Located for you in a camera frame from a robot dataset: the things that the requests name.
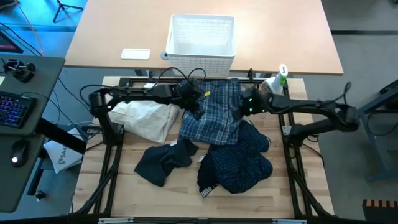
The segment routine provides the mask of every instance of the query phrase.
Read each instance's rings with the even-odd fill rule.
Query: plastic basket
[[[227,77],[235,57],[234,17],[174,14],[166,52],[170,63],[188,75],[203,68],[208,77]],[[197,70],[191,76],[203,76]]]

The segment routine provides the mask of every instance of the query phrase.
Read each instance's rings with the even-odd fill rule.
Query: wooden work surface
[[[66,67],[163,69],[172,14],[234,16],[232,72],[341,75],[343,69],[320,0],[89,0]],[[122,49],[150,49],[149,60],[122,60]]]
[[[117,85],[120,77],[105,77],[104,85]],[[302,79],[288,79],[290,95],[295,99],[307,99]],[[178,138],[181,114],[172,126],[167,143]],[[296,123],[311,123],[310,114],[295,113]],[[242,194],[230,194],[221,185],[206,198],[199,194],[197,172],[200,163],[197,159],[205,155],[208,144],[195,142],[200,147],[192,156],[192,165],[174,169],[167,177],[164,187],[152,185],[134,172],[136,164],[144,151],[160,144],[150,142],[134,134],[126,133],[124,137],[121,163],[116,183],[112,216],[134,217],[222,217],[222,218],[290,218],[293,217],[293,206],[287,177],[282,137],[278,116],[269,113],[250,116],[256,128],[270,137],[272,144],[269,151],[263,153],[268,158],[274,171],[265,180]],[[100,135],[89,141],[88,147],[99,143]],[[319,151],[318,144],[305,141]],[[81,167],[73,203],[79,209],[90,197],[98,185],[105,145],[100,145],[86,152]],[[307,185],[324,208],[333,213],[328,184],[322,160],[306,147],[302,147],[302,160],[307,178]],[[108,189],[105,190],[103,206]],[[300,208],[304,211],[302,197],[299,197]]]

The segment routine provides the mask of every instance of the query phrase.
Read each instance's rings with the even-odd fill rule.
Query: plaid shirt
[[[239,121],[232,113],[240,105],[241,84],[239,80],[201,82],[198,87],[205,93],[199,100],[205,114],[198,121],[186,111],[180,129],[180,138],[217,145],[232,145],[238,140]]]

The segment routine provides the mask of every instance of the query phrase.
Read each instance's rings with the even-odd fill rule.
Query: gray floor
[[[84,6],[86,1],[73,1]],[[390,0],[323,0],[325,14],[331,30],[398,30],[398,9]],[[34,24],[53,25],[53,8],[46,16],[31,13]],[[56,26],[75,26],[79,14],[66,18]],[[0,21],[7,19],[9,24],[25,24],[16,13],[8,9],[0,12]],[[30,32],[19,31],[23,38],[37,47]],[[48,56],[65,56],[72,32],[39,32]],[[377,96],[380,88],[398,78],[398,36],[333,36],[345,74],[342,77],[295,75],[304,78],[310,99],[332,99],[340,95],[347,81],[353,86],[348,93],[348,103],[357,107],[366,104]],[[111,70],[92,68],[65,68],[61,79],[76,95],[83,85],[100,84],[105,75],[131,75],[132,70]],[[55,87],[61,109],[73,122],[91,120],[91,116],[58,83]],[[55,121],[58,111],[48,105],[44,118]],[[380,132],[391,128],[396,117],[376,118],[372,127]],[[68,124],[65,118],[61,124]],[[369,148],[368,139],[361,127],[355,133],[337,131],[320,136],[320,149],[325,159],[325,170],[335,213],[344,218],[364,219],[361,208],[363,199],[398,200],[398,181],[388,180],[367,183],[365,177],[378,172],[374,152]],[[68,213],[70,197],[75,190],[78,167],[55,175],[46,171],[39,188],[47,193],[47,198],[36,202],[32,197],[23,197],[16,212],[0,214],[0,220],[54,216]]]

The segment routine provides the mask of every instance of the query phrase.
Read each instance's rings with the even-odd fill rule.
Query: rgb keyboard
[[[21,129],[36,103],[36,98],[0,91],[0,125]]]

